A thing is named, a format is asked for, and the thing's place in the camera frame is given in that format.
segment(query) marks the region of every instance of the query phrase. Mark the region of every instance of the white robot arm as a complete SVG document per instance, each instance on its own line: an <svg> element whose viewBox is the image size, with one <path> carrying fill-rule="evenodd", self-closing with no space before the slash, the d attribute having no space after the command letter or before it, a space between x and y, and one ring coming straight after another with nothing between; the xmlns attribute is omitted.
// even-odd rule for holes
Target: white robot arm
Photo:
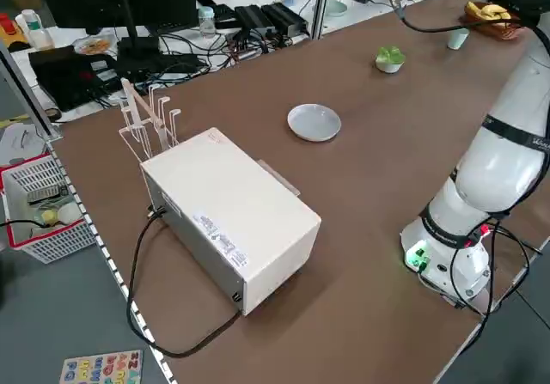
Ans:
<svg viewBox="0 0 550 384"><path fill-rule="evenodd" d="M550 0L503 0L540 17L550 38ZM550 57L534 41L454 173L401 233L406 265L453 302L474 299L491 277L480 240L534 190L550 166Z"/></svg>

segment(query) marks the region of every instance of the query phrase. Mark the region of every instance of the white device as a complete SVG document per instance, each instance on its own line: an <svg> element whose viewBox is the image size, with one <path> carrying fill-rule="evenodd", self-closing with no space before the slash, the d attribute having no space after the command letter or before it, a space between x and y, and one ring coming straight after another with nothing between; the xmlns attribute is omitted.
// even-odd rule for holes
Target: white device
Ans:
<svg viewBox="0 0 550 384"><path fill-rule="evenodd" d="M508 1L532 15L550 10L550 0ZM550 37L549 13L541 15L539 28ZM543 44L535 40L489 113L496 121L543 139L549 105L550 57ZM480 242L489 230L482 224L491 214L516 205L539 174L544 174L545 159L541 150L480 128L452 178L447 179L424 213L403 229L401 244L406 265L422 271L431 287L454 302L474 299L485 291L491 272L487 251ZM458 248L451 246L456 237L468 236L476 229L480 233L475 241ZM451 283L451 271L460 296Z"/></svg>
<svg viewBox="0 0 550 384"><path fill-rule="evenodd" d="M154 207L244 315L307 261L319 216L218 129L141 167Z"/></svg>

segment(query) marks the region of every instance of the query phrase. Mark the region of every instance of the brown table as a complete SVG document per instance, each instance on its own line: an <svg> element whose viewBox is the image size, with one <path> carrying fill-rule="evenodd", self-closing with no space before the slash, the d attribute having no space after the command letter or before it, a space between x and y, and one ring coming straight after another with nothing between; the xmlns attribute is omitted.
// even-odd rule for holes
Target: brown table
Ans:
<svg viewBox="0 0 550 384"><path fill-rule="evenodd" d="M429 0L407 15L435 27L456 22L463 4ZM399 232L468 147L523 45L472 34L452 52L446 39L387 14L166 90L182 109L180 138L218 127L323 220L299 274L200 353L168 360L180 383L426 383L455 354L477 320L406 270ZM407 55L399 74L373 67L383 45ZM332 142L306 143L286 126L306 102L339 113ZM116 109L96 113L65 125L54 148L127 282L150 201L122 125ZM548 186L541 192L510 223L530 241L549 228ZM136 301L158 343L187 349L233 314L169 229L156 224L144 245ZM518 256L499 243L501 286Z"/></svg>

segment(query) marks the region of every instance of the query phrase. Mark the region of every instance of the white plate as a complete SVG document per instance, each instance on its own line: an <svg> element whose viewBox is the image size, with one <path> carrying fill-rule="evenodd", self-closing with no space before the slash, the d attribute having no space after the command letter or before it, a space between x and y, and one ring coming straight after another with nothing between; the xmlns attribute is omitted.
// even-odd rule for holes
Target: white plate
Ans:
<svg viewBox="0 0 550 384"><path fill-rule="evenodd" d="M315 103L294 107L289 112L287 121L294 133L310 142L328 141L335 137L342 127L335 111Z"/></svg>

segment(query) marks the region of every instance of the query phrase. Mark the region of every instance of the bottle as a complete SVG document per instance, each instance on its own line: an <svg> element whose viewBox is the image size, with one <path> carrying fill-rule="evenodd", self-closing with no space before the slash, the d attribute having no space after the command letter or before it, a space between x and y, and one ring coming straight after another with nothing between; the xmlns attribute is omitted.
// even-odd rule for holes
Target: bottle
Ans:
<svg viewBox="0 0 550 384"><path fill-rule="evenodd" d="M44 51L46 49L53 49L53 39L50 36L47 29L44 29L39 22L38 16L34 13L34 10L25 9L21 12L25 22L28 26L29 41L35 49Z"/></svg>
<svg viewBox="0 0 550 384"><path fill-rule="evenodd" d="M213 8L204 6L199 9L199 30L205 38L213 38L216 36Z"/></svg>

